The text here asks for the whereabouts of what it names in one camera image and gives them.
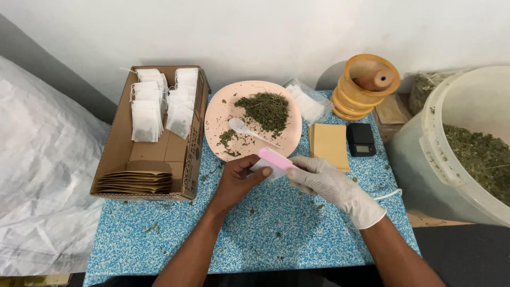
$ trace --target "digital scale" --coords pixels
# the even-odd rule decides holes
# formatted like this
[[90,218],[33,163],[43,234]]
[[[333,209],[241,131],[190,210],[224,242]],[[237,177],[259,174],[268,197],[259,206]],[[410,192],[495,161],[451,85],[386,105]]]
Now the digital scale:
[[370,124],[349,124],[347,144],[352,157],[373,156],[377,152]]

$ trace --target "gloved hand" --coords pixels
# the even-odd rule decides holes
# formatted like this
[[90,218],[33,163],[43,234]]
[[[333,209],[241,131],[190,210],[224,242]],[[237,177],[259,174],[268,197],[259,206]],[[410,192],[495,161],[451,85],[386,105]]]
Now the gloved hand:
[[357,229],[369,228],[386,214],[386,209],[325,159],[295,156],[290,160],[300,168],[287,170],[290,184],[348,213]]

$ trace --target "table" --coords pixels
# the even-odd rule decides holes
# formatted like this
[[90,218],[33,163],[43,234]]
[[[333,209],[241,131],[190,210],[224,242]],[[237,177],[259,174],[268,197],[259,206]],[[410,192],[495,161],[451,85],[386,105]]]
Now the table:
[[[328,98],[332,91],[320,91]],[[350,178],[372,197],[397,188],[373,114],[378,150],[373,157],[349,155]],[[331,114],[326,123],[345,124]],[[292,156],[308,155],[307,126]],[[203,139],[194,201],[106,200],[89,259],[84,286],[116,275],[156,275],[184,242],[211,199],[221,176],[219,161]],[[406,242],[419,253],[399,194],[379,200]],[[230,211],[219,232],[209,273],[254,272],[359,266],[373,263],[348,215],[320,197],[302,194],[285,177],[255,187]]]

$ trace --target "bare hand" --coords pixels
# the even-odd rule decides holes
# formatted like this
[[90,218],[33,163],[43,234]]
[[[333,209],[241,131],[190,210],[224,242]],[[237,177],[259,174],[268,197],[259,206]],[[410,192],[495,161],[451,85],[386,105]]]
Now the bare hand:
[[258,155],[252,154],[227,162],[223,168],[223,174],[221,175],[216,193],[211,200],[211,208],[228,212],[252,188],[264,181],[273,172],[271,168],[263,168],[253,173],[250,167],[259,160],[260,157]]

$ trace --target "hand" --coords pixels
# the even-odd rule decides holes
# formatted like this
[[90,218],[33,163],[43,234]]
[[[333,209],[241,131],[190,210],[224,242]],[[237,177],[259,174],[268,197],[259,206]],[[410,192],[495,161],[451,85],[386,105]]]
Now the hand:
[[238,204],[248,192],[273,172],[272,168],[263,168],[253,173],[250,170],[260,160],[255,154],[229,161],[223,168],[220,183],[211,200],[210,206],[219,211],[228,212]]
[[325,159],[295,156],[290,160],[300,168],[287,170],[290,184],[307,194],[320,195],[348,213],[357,229],[369,228],[386,214],[359,185]]

